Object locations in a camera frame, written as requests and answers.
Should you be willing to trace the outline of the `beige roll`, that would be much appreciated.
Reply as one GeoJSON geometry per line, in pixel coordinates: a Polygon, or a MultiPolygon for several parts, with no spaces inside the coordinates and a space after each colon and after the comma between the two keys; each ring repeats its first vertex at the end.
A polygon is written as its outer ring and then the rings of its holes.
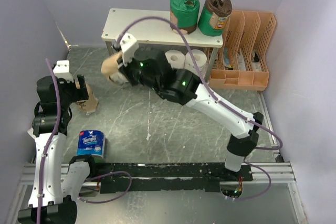
{"type": "Polygon", "coordinates": [[[96,111],[98,106],[98,99],[95,97],[90,85],[86,84],[86,88],[88,91],[88,100],[81,100],[76,102],[76,107],[79,111],[85,112],[86,115],[90,115],[96,111]]]}

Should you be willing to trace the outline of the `beige roll cloud print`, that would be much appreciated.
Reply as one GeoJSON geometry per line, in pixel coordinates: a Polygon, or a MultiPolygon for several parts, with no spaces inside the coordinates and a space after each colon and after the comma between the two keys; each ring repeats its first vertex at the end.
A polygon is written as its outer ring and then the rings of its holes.
{"type": "Polygon", "coordinates": [[[119,58],[122,58],[122,51],[114,53],[113,55],[106,58],[102,63],[101,73],[108,81],[120,86],[127,83],[127,79],[118,70],[119,64],[117,60],[119,58]]]}

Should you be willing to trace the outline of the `plain white toilet roll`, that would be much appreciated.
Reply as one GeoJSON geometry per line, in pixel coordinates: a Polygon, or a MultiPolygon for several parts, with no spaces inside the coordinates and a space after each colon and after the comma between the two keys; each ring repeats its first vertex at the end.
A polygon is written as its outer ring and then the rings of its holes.
{"type": "Polygon", "coordinates": [[[165,53],[168,63],[173,69],[183,69],[185,64],[185,55],[178,50],[169,50],[165,53]]]}

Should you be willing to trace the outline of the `white roll pink dots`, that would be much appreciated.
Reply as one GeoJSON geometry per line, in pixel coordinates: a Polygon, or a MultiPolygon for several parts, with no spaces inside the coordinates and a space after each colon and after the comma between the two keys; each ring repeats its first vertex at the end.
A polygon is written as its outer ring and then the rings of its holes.
{"type": "MultiPolygon", "coordinates": [[[[192,49],[193,56],[195,58],[195,62],[199,68],[199,71],[203,77],[205,77],[206,70],[207,70],[207,56],[206,54],[198,49],[192,49]]],[[[193,64],[192,58],[190,53],[188,52],[185,55],[185,69],[191,71],[194,74],[197,74],[195,66],[193,64]]]]}

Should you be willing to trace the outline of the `green brown roll orange label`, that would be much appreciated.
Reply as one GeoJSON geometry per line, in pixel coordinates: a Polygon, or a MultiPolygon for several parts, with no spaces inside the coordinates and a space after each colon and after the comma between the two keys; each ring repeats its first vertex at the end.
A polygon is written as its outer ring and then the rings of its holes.
{"type": "Polygon", "coordinates": [[[198,28],[206,36],[220,36],[232,13],[231,0],[205,0],[198,28]]]}

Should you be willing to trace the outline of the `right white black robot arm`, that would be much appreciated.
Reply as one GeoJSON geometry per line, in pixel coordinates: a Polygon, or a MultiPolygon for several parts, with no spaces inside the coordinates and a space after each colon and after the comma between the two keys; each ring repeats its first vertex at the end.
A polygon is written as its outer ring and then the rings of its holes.
{"type": "Polygon", "coordinates": [[[130,62],[117,59],[118,70],[132,86],[141,84],[161,99],[195,109],[227,128],[231,135],[223,176],[230,181],[241,174],[244,159],[258,143],[264,116],[248,113],[226,101],[186,69],[172,69],[163,51],[138,48],[130,62]]]}

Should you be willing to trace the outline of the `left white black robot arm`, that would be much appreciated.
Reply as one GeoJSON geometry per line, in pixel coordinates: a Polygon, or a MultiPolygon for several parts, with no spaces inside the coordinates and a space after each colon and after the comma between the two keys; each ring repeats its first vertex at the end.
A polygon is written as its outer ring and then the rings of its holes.
{"type": "Polygon", "coordinates": [[[65,178],[61,178],[62,154],[70,105],[89,98],[83,75],[77,80],[46,76],[37,81],[40,101],[32,122],[36,144],[34,184],[28,207],[18,212],[19,223],[75,223],[77,198],[84,181],[97,178],[92,155],[74,156],[65,178]]]}

